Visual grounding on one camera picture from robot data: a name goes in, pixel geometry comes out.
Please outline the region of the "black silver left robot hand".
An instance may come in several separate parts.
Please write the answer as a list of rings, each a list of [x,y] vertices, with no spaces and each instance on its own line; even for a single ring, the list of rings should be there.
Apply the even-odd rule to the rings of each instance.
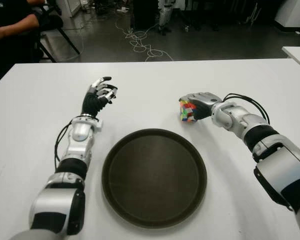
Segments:
[[[107,104],[112,104],[118,88],[108,83],[111,79],[111,76],[100,77],[89,86],[82,103],[82,115],[95,118]]]

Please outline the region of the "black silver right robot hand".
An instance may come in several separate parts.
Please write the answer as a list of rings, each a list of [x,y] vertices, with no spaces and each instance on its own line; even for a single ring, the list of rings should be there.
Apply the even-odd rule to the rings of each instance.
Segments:
[[[180,117],[184,122],[196,122],[212,115],[215,104],[222,99],[210,92],[189,93],[179,98]]]

